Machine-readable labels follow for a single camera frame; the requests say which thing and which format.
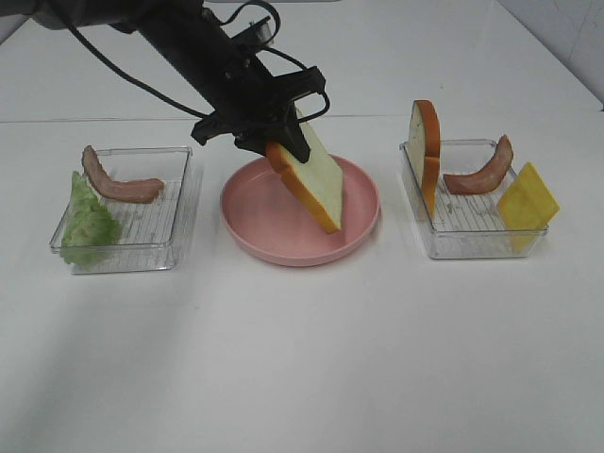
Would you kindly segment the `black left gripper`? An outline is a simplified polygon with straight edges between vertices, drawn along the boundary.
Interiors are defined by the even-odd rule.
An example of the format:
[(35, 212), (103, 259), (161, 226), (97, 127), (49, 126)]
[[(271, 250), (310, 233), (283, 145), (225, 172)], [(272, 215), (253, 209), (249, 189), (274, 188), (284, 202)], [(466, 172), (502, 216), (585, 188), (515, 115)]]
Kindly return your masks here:
[(224, 134), (237, 148), (266, 155), (268, 140), (277, 141), (299, 162), (310, 158), (294, 103), (311, 94), (324, 95), (326, 80), (315, 67), (272, 75), (256, 57), (234, 59), (208, 76), (197, 89), (214, 108), (198, 121), (192, 137), (200, 144)]

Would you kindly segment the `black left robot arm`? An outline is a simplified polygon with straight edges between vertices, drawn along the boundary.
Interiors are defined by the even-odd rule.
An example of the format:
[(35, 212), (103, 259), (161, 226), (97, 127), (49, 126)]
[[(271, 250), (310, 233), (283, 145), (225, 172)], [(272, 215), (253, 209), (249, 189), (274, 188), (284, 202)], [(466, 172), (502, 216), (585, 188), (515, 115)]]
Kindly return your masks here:
[(264, 154), (270, 141), (282, 144), (299, 161), (310, 157), (294, 103), (325, 92), (317, 67), (272, 75), (257, 54), (268, 39), (257, 23), (229, 37), (200, 1), (4, 1), (1, 13), (33, 17), (49, 29), (69, 29), (94, 55), (99, 52), (80, 33), (88, 25), (110, 25), (139, 32), (210, 104), (199, 113), (192, 136), (199, 144), (230, 134), (237, 147)]

